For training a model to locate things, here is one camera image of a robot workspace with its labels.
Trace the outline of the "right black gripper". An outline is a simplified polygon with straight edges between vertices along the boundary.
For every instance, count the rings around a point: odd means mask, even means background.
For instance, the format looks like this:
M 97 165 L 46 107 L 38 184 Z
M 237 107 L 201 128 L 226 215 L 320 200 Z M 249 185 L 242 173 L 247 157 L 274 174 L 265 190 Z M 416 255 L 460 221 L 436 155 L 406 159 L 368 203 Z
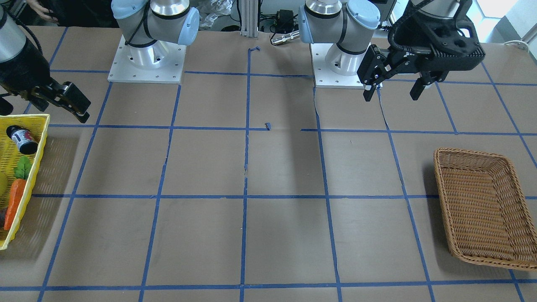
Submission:
M 21 51 L 12 59 L 0 64 L 1 86 L 10 94 L 20 95 L 39 111 L 44 112 L 49 103 L 35 94 L 52 90 L 52 103 L 73 114 L 80 123 L 90 117 L 91 101 L 73 82 L 56 82 L 50 74 L 50 66 L 38 48 L 25 40 Z

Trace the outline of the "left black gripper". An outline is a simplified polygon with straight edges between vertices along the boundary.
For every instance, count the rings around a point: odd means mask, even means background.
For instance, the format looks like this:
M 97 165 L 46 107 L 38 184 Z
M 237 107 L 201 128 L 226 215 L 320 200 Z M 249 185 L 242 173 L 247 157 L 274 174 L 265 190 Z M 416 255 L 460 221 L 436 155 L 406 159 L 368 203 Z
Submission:
M 375 90 L 392 69 L 390 51 L 412 54 L 420 77 L 409 94 L 418 101 L 426 87 L 442 82 L 447 71 L 468 71 L 478 66 L 486 56 L 476 29 L 466 11 L 455 11 L 451 17 L 432 15 L 425 11 L 405 11 L 389 31 L 390 47 L 370 45 L 357 70 L 364 84 L 364 100 L 370 102 Z

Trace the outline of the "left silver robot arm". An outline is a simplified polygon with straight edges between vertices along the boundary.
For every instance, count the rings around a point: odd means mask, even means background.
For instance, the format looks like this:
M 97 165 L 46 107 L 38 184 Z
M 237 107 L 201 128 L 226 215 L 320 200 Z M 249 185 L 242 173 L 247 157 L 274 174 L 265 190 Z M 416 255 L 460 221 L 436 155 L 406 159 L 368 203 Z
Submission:
M 467 16 L 471 0 L 410 0 L 388 31 L 389 48 L 372 44 L 381 23 L 368 0 L 307 0 L 300 8 L 300 38 L 331 45 L 326 63 L 337 74 L 359 77 L 369 102 L 383 81 L 397 74 L 419 74 L 410 96 L 445 80 L 451 71 L 473 70 L 485 59 L 476 29 Z

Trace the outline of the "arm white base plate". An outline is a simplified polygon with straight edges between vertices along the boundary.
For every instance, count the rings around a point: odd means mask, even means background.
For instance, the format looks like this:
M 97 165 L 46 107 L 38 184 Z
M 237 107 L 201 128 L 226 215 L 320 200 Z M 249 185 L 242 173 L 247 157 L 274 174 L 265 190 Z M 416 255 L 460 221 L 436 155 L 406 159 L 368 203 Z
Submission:
M 125 44 L 122 36 L 110 67 L 108 81 L 116 83 L 182 82 L 187 47 L 171 42 L 136 48 Z
M 357 70 L 365 53 L 359 55 L 342 52 L 336 44 L 316 43 L 310 45 L 315 83 L 320 88 L 365 88 Z

